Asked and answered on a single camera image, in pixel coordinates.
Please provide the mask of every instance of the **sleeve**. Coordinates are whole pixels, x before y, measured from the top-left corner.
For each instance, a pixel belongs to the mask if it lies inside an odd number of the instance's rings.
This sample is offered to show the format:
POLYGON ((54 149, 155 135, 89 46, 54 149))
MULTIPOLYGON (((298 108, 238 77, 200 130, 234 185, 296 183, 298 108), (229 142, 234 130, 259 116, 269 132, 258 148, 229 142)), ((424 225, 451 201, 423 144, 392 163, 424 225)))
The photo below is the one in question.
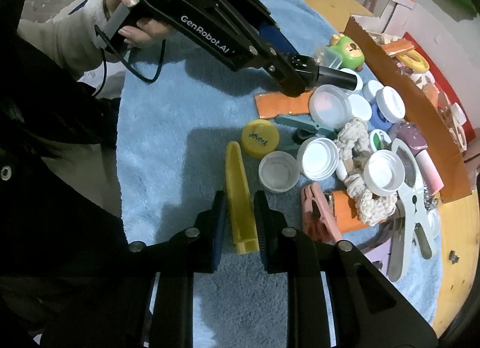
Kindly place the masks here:
MULTIPOLYGON (((83 8, 56 22, 33 23, 22 19, 17 32, 78 79, 102 62, 101 51, 95 45, 95 24, 101 29, 107 24, 103 0, 88 0, 83 8)), ((108 61, 118 61, 108 53, 106 56, 108 61)))

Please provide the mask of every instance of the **wooden table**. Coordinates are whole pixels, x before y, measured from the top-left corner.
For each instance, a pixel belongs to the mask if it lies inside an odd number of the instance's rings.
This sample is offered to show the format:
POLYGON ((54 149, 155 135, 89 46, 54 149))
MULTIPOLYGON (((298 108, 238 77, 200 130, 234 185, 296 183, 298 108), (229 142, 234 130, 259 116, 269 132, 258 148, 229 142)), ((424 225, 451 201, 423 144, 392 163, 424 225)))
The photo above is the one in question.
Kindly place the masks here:
MULTIPOLYGON (((339 32, 351 14, 371 15, 355 0, 304 0, 339 32)), ((439 207, 442 218, 443 279, 433 328, 438 336, 450 325, 472 287, 478 263, 480 213, 477 192, 439 207), (448 260, 451 250, 460 257, 457 264, 448 260)))

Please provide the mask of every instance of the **person's arm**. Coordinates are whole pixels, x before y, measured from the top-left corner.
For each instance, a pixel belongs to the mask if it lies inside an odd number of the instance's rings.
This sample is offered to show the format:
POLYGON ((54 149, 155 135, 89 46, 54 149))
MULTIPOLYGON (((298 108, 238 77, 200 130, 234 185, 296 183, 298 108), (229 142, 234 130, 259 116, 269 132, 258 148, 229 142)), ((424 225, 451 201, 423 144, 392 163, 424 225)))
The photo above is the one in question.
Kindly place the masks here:
MULTIPOLYGON (((133 7, 139 0, 88 0, 83 8, 57 22, 21 20, 18 34, 77 79, 101 64, 94 26, 97 24, 103 29, 121 2, 133 7)), ((168 25, 153 19, 140 19, 137 26, 126 26, 119 31, 126 43, 136 47, 145 47, 170 32, 168 25)), ((108 52, 106 58, 110 62, 118 61, 108 52)))
POLYGON ((33 23, 22 19, 17 32, 74 78, 79 78, 102 62, 100 49, 95 46, 94 25, 103 28, 107 24, 103 5, 104 0, 88 0, 83 8, 57 22, 33 23))

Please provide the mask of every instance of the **crocheted cord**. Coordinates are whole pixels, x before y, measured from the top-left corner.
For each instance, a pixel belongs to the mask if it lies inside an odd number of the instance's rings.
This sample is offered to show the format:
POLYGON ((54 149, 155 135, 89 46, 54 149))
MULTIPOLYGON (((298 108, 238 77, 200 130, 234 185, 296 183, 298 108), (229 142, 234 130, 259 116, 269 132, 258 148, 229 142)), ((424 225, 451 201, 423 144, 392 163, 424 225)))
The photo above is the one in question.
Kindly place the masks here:
POLYGON ((347 123, 338 133, 335 141, 341 160, 353 159, 354 169, 344 180, 346 192, 355 201, 358 218, 363 223, 374 226, 395 212, 397 193, 388 196, 375 196, 365 185, 363 169, 371 155, 368 143, 367 124, 359 119, 347 123))

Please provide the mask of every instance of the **green toy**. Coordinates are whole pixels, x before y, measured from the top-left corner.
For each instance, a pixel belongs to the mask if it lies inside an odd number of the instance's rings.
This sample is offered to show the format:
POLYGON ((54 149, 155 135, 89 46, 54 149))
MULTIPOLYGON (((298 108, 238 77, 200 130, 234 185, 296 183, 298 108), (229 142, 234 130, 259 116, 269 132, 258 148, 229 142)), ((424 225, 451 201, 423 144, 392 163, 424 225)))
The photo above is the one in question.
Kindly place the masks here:
POLYGON ((333 34, 330 47, 342 56, 341 68, 360 72, 363 69, 365 56, 360 47, 344 34, 333 34))

